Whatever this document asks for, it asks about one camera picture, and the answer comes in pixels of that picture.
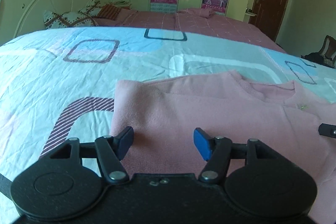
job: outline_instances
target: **bedspread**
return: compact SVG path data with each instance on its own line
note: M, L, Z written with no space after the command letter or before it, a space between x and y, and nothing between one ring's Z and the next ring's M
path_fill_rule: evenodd
M18 217L8 187L18 174L67 138L92 142L109 134L118 80L162 80L233 69L258 82L295 80L336 102L334 69L267 48L195 33L63 28L26 34L1 46L0 224ZM95 160L84 159L83 165L99 172ZM327 194L336 196L335 185L336 175L320 186L317 199L325 206L311 210L316 220L329 218L320 224L335 223L336 203L325 199ZM323 216L326 208L330 215Z

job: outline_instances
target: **pink garment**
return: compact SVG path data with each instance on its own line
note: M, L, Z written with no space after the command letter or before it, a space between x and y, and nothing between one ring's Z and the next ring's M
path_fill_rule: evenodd
M133 173L195 173L205 161L193 143L196 127L234 143L258 138L308 172L319 190L310 216L336 220L336 140L320 136L319 125L336 124L336 104L302 85L258 84L236 71L141 83L122 80L115 90L112 135L135 130L123 160ZM233 160L229 173L244 165Z
M178 13L187 13L187 14L191 14L191 15L195 15L195 16L199 16L199 17L204 17L204 18L210 18L211 16L215 15L215 11L212 9L203 9L203 8L188 8L188 9L184 9L181 11L178 11Z

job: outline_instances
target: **pillow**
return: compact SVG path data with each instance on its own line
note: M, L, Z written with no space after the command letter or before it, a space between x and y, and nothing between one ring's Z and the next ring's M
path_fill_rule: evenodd
M67 12L59 15L46 10L43 19L46 29L98 26L91 16L77 12Z
M85 8L79 10L79 13L86 14L91 17L98 15L104 4L101 4L99 0L91 0Z
M333 68L333 69L335 68L333 60L331 58L328 58L325 55L322 55L322 57L323 57L323 65L324 66L327 66L327 67L330 67L330 68Z
M79 10L78 12L84 13L93 18L105 18L115 20L120 11L120 7L116 7L111 3L102 4L99 0L91 0L85 8Z
M98 15L96 15L96 18L104 18L104 19L110 19L115 20L120 13L121 8L115 7L112 4L106 4L103 6L103 8L100 10Z

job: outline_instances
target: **black plastic mount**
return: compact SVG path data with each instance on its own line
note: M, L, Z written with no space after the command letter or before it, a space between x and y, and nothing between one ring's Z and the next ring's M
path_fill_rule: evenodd
M235 144L200 128L194 143L207 160L194 174L135 174L120 160L134 131L80 144L70 138L13 181L15 223L314 223L307 214L316 198L313 179L257 139ZM82 166L97 159L101 177ZM231 159L245 166L227 176Z

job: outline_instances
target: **chair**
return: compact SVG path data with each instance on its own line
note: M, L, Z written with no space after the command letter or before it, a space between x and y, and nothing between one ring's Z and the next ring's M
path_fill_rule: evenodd
M336 40L333 37L327 35L324 39L322 48L319 50L319 54L331 58L335 64Z

